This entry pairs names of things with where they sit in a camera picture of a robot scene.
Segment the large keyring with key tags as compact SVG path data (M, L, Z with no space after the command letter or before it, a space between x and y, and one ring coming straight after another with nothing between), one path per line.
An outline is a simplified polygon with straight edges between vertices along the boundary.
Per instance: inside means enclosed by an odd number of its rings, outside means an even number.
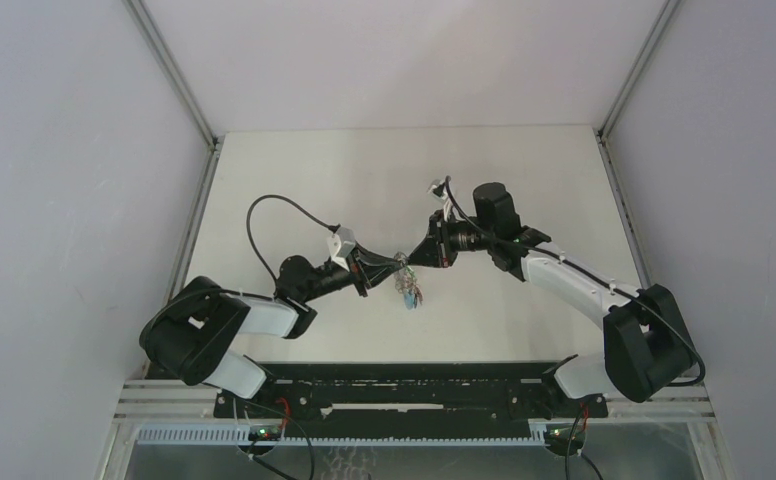
M394 259L400 265L400 268L393 273L395 289L402 295L404 305L408 310L417 309L423 304L423 293L416 273L406 254L397 252Z

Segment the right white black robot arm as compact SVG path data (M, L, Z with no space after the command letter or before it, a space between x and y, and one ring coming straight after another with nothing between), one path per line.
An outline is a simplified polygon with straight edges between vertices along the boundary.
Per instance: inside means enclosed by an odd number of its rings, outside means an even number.
M664 388L704 380L705 362L668 288L637 288L582 265L549 235L523 224L499 182L475 188L475 215L459 206L449 177L434 181L429 192L442 205L407 265L449 268L464 252L484 251L499 270L555 295L602 333L600 353L571 355L547 372L541 393L548 412L566 416L583 398L611 393L642 403Z

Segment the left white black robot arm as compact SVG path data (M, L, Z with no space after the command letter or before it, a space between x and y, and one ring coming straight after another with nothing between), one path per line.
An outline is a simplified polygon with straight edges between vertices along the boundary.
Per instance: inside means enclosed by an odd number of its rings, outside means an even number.
M262 417L274 409L277 392L260 364L235 351L235 339L247 334L297 339L317 316L310 301L347 287L366 296L406 264L402 257L362 247L318 266L290 256L280 266L272 296L225 289L198 276L147 322L139 345L152 364L184 384L232 393L241 408Z

